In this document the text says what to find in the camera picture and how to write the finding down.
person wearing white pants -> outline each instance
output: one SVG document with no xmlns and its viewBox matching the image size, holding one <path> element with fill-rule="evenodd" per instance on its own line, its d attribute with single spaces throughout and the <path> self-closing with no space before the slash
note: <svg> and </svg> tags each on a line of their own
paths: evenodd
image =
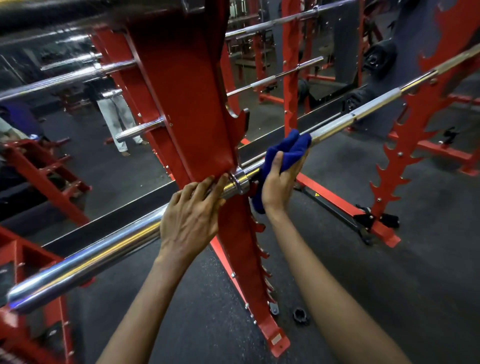
<svg viewBox="0 0 480 364">
<path fill-rule="evenodd" d="M 115 135 L 123 131 L 120 119 L 127 129 L 136 126 L 127 102 L 122 95 L 116 95 L 108 99 L 97 100 L 97 104 L 105 122 L 107 123 L 108 129 L 112 134 L 113 142 L 117 146 L 117 149 L 123 156 L 129 156 L 130 153 L 128 152 L 127 144 L 125 142 L 119 143 L 115 139 Z M 148 142 L 144 141 L 141 136 L 136 136 L 133 140 L 136 144 L 148 144 Z"/>
</svg>

person's left hand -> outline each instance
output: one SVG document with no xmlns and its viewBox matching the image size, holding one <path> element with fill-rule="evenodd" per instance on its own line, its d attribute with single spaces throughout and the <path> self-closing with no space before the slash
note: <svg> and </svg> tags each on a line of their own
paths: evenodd
<svg viewBox="0 0 480 364">
<path fill-rule="evenodd" d="M 221 195 L 228 177 L 220 177 L 205 197 L 213 181 L 210 176 L 173 194 L 160 223 L 161 254 L 191 263 L 218 233 L 218 211 L 225 203 Z"/>
</svg>

person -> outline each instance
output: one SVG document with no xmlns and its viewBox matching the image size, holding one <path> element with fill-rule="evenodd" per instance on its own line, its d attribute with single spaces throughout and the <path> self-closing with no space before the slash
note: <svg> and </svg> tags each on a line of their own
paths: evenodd
<svg viewBox="0 0 480 364">
<path fill-rule="evenodd" d="M 376 324 L 323 266 L 287 214 L 297 174 L 308 152 L 280 173 L 278 152 L 265 179 L 262 201 L 290 271 L 317 327 L 342 363 L 410 363 L 397 344 Z M 160 226 L 158 257 L 127 314 L 97 364 L 147 363 L 160 324 L 183 274 L 218 231 L 226 175 L 213 186 L 208 177 L 175 193 Z"/>
<path fill-rule="evenodd" d="M 95 100 L 98 104 L 98 108 L 100 109 L 100 112 L 107 123 L 108 130 L 110 130 L 110 134 L 112 135 L 113 143 L 115 143 L 119 152 L 124 157 L 128 157 L 130 153 L 128 152 L 127 144 L 125 142 L 117 142 L 115 135 L 123 131 L 120 119 L 127 129 L 136 126 L 135 119 L 132 116 L 132 112 L 130 111 L 127 102 L 121 94 L 110 98 L 103 98 L 102 96 L 102 93 L 116 88 L 117 86 L 113 79 L 110 76 L 107 76 L 87 83 L 85 85 L 85 93 L 90 99 Z M 133 140 L 136 144 L 148 144 L 148 142 L 143 140 L 141 136 L 136 136 Z"/>
</svg>

gym floor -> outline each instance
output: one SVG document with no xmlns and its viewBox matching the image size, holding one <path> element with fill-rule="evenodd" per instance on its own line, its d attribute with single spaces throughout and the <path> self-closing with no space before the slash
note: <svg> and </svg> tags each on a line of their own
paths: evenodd
<svg viewBox="0 0 480 364">
<path fill-rule="evenodd" d="M 312 92 L 322 90 L 313 88 Z M 282 106 L 259 105 L 253 92 L 241 94 L 240 105 L 251 111 L 249 140 L 283 123 Z M 468 125 L 478 121 L 478 114 L 454 106 L 434 119 L 435 126 L 452 120 Z M 93 108 L 73 117 L 51 114 L 45 124 L 52 138 L 72 137 L 63 150 L 74 157 L 68 167 L 93 186 L 85 207 L 92 219 L 169 181 L 148 146 L 127 142 L 132 155 L 126 158 L 113 145 L 103 145 L 109 136 L 104 124 Z M 473 124 L 455 146 L 471 151 L 479 136 L 479 125 Z M 339 133 L 311 150 L 302 173 L 352 204 L 371 206 L 369 181 L 378 182 L 375 164 L 386 165 L 383 143 L 367 135 Z M 459 173 L 458 167 L 438 157 L 408 167 L 405 177 L 412 182 L 398 188 L 402 199 L 387 209 L 401 220 L 397 234 L 402 241 L 393 249 L 381 243 L 366 246 L 358 235 L 299 192 L 294 192 L 290 203 L 290 216 L 306 243 L 414 363 L 480 361 L 479 178 Z M 273 273 L 270 281 L 280 308 L 277 321 L 291 341 L 290 348 L 279 359 L 271 355 L 208 247 L 175 293 L 151 363 L 336 363 L 313 322 L 308 326 L 294 322 L 293 310 L 306 309 L 305 303 L 268 221 L 265 216 L 257 219 L 267 225 L 257 238 L 270 253 L 264 265 Z M 73 228 L 64 222 L 30 239 L 45 243 Z M 79 299 L 86 363 L 94 363 L 101 354 L 159 247 L 160 241 L 151 244 L 73 293 Z"/>
</svg>

leg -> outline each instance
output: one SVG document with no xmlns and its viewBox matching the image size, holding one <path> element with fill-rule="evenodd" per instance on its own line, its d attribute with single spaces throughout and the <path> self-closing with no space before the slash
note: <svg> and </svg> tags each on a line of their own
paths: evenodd
<svg viewBox="0 0 480 364">
<path fill-rule="evenodd" d="M 100 108 L 100 112 L 102 113 L 103 118 L 105 119 L 105 122 L 107 123 L 110 134 L 112 134 L 113 142 L 117 146 L 117 149 L 119 150 L 119 152 L 126 152 L 127 144 L 125 142 L 119 143 L 115 139 L 115 135 L 122 132 L 115 104 L 111 99 L 99 100 L 97 101 L 97 104 Z"/>
<path fill-rule="evenodd" d="M 125 128 L 130 129 L 137 126 L 137 124 L 135 123 L 135 119 L 132 116 L 132 112 L 130 111 L 130 108 L 128 107 L 128 104 L 123 98 L 123 96 L 117 95 L 113 97 L 112 100 L 113 102 L 115 102 L 115 105 L 117 105 L 119 115 L 121 117 L 123 125 L 125 125 Z M 143 142 L 143 139 L 141 136 L 136 136 L 133 138 L 133 140 L 137 144 L 141 144 Z"/>
</svg>

